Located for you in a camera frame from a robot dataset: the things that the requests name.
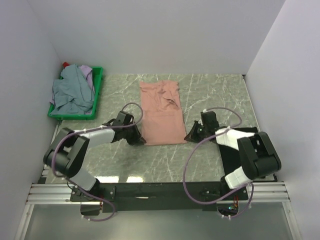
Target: pile of clothes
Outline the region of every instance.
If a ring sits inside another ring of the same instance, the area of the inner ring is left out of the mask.
[[[53,81],[53,94],[50,101],[54,105],[51,115],[91,114],[95,100],[92,68],[75,64],[61,72],[63,79]]]

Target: table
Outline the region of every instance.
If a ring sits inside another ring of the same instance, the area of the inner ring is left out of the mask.
[[[129,102],[140,103],[139,81],[155,83],[160,80],[179,82],[183,119],[188,133],[200,112],[210,107],[228,107],[241,115],[241,127],[258,126],[244,78],[240,74],[114,74],[104,78],[95,120],[64,120],[59,128],[72,130],[100,126],[115,118]],[[137,119],[140,110],[126,108]],[[231,125],[238,118],[226,110],[216,110],[220,125]],[[102,183],[180,182],[185,162],[196,144],[130,146],[125,140],[89,148],[82,167]],[[212,142],[203,144],[193,155],[186,175],[187,181],[220,181],[224,175],[219,148]],[[273,181],[273,176],[266,180]],[[64,183],[51,171],[47,184]]]

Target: pink cloth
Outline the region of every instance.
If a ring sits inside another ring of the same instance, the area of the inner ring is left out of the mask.
[[[178,93],[178,82],[140,82],[145,145],[184,144],[187,135]]]

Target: green basket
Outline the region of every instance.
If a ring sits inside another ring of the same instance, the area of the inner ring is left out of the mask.
[[[92,67],[92,81],[93,81],[93,85],[94,85],[95,95],[94,95],[94,102],[93,102],[91,114],[50,115],[50,113],[55,109],[55,106],[53,104],[51,104],[49,111],[48,111],[48,117],[54,118],[57,120],[92,120],[92,119],[95,119],[103,71],[104,71],[104,69],[100,66],[93,66]]]

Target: gray cloth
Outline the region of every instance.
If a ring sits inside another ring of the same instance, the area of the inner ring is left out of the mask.
[[[63,79],[53,81],[55,108],[51,115],[83,115],[94,104],[95,94],[90,89],[82,71],[73,64],[61,72]]]

